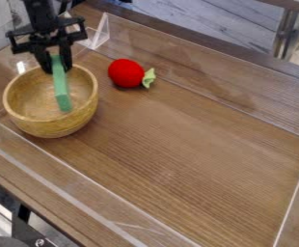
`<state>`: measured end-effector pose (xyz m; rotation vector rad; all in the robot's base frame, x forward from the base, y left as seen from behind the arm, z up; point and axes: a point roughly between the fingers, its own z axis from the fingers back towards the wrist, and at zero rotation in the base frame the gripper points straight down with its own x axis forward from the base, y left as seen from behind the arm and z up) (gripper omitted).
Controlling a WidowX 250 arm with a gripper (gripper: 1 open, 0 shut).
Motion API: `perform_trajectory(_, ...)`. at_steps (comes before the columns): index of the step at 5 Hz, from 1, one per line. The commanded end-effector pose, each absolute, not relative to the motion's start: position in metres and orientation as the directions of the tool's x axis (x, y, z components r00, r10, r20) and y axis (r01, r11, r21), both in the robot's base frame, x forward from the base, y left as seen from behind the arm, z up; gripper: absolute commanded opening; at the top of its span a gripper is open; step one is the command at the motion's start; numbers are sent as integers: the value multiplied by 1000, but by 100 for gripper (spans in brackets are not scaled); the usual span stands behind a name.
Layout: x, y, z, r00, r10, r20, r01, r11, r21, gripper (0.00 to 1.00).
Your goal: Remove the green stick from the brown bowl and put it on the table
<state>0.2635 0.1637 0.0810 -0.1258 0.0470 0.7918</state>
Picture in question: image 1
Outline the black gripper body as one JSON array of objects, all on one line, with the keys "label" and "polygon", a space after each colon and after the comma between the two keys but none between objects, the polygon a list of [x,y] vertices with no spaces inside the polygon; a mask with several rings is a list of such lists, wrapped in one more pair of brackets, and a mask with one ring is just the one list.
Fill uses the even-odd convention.
[{"label": "black gripper body", "polygon": [[52,47],[66,41],[72,45],[74,41],[88,38],[85,31],[85,19],[76,17],[58,17],[53,22],[53,28],[44,32],[36,31],[30,24],[16,30],[8,31],[5,37],[10,42],[10,49],[14,54],[33,52],[33,47],[41,45]]}]

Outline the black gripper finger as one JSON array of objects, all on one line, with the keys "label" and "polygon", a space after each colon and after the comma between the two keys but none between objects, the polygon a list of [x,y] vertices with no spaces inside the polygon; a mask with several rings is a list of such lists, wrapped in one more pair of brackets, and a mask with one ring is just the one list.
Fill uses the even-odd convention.
[{"label": "black gripper finger", "polygon": [[42,45],[33,46],[33,56],[45,73],[52,73],[52,58],[46,47]]},{"label": "black gripper finger", "polygon": [[68,41],[60,41],[57,43],[58,46],[58,56],[62,64],[64,71],[69,71],[72,69],[72,52]]}]

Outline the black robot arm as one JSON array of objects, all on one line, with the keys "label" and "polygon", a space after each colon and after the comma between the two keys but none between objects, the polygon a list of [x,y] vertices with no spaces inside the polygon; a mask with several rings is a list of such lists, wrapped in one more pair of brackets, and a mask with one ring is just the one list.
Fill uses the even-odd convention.
[{"label": "black robot arm", "polygon": [[48,51],[56,46],[62,69],[72,69],[70,46],[88,38],[85,19],[81,16],[62,17],[53,7],[53,0],[20,0],[29,23],[5,33],[14,54],[30,53],[48,74],[53,73],[53,58]]}]

